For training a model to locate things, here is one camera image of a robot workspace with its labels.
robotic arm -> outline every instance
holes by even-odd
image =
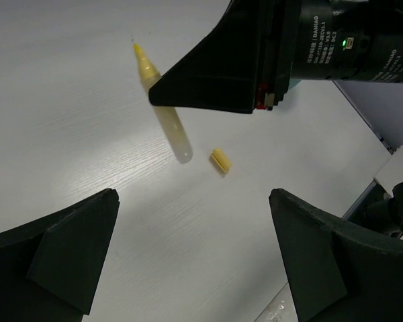
[[[403,83],[403,0],[232,0],[149,95],[252,113],[282,101],[290,79]]]

white wood grain surface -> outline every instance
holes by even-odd
[[[342,215],[390,155],[332,83],[273,112],[180,109],[180,165],[131,39],[166,71],[227,0],[0,0],[0,231],[103,188],[121,207],[89,322],[254,321],[286,282],[267,197]],[[221,147],[221,178],[208,162]]]

yellow marker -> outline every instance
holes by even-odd
[[[134,53],[138,61],[138,69],[142,86],[149,93],[149,89],[161,78],[154,64],[146,57],[142,48],[135,44]],[[193,149],[187,134],[183,129],[181,120],[174,107],[154,106],[156,118],[170,143],[170,147],[180,163],[187,163],[193,158]]]
[[[227,174],[231,168],[231,161],[227,158],[225,153],[220,148],[216,148],[210,156],[220,170],[224,174]]]

red component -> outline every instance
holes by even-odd
[[[267,106],[264,104],[266,94],[269,90],[269,84],[260,84],[258,87],[257,93],[257,106],[256,109],[267,109]]]

white table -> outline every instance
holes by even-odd
[[[267,197],[342,215],[390,155],[332,83],[273,112],[180,109],[180,165],[139,84],[131,38],[166,71],[227,0],[0,1],[0,231],[103,188],[121,207],[84,321],[254,321],[286,282]],[[221,147],[226,178],[208,162]]]

